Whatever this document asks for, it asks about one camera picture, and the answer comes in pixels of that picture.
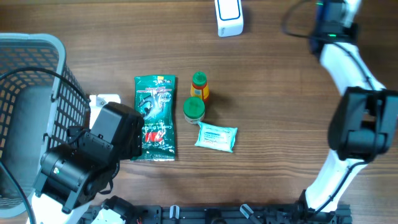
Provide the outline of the teal wet wipes pack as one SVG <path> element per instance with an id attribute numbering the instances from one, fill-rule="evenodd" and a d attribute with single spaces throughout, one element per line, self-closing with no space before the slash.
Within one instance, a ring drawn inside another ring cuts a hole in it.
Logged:
<path id="1" fill-rule="evenodd" d="M 214 126 L 204 122 L 198 122 L 198 126 L 200 130 L 195 143 L 196 147 L 233 153 L 237 128 Z"/>

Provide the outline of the green lid spice jar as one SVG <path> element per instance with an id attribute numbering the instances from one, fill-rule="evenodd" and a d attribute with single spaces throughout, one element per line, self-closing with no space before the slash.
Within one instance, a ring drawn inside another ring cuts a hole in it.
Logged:
<path id="1" fill-rule="evenodd" d="M 197 124 L 205 117 L 205 103 L 197 97 L 189 97 L 183 104 L 183 113 L 187 122 Z"/>

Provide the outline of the red sauce bottle green cap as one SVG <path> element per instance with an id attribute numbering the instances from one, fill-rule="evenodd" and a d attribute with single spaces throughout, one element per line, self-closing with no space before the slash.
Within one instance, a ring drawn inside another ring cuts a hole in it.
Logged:
<path id="1" fill-rule="evenodd" d="M 210 90 L 204 72 L 198 71 L 193 74 L 190 95 L 202 99 L 205 103 L 208 101 Z"/>

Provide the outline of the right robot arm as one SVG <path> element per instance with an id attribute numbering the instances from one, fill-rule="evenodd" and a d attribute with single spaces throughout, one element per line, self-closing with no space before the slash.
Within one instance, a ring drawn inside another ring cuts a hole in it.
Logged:
<path id="1" fill-rule="evenodd" d="M 341 100 L 328 128 L 329 153 L 305 191 L 312 218 L 337 209 L 355 176 L 385 154 L 397 126 L 397 92 L 387 90 L 368 69 L 356 45 L 353 19 L 360 1 L 318 1 L 310 47 L 331 75 Z"/>

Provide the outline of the green glove package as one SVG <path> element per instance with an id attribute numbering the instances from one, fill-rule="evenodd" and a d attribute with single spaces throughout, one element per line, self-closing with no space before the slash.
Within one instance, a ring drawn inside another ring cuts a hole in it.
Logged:
<path id="1" fill-rule="evenodd" d="M 142 154 L 134 161 L 174 161 L 176 158 L 174 75 L 146 75 L 134 78 L 134 109 L 144 118 Z"/>

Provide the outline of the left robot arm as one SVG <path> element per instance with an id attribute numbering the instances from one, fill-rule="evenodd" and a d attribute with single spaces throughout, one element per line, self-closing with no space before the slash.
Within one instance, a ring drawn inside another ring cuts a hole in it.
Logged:
<path id="1" fill-rule="evenodd" d="M 110 194 L 122 160 L 142 154 L 143 116 L 115 102 L 92 128 L 70 126 L 67 141 L 47 150 L 34 181 L 31 223 L 78 223 L 97 194 Z"/>

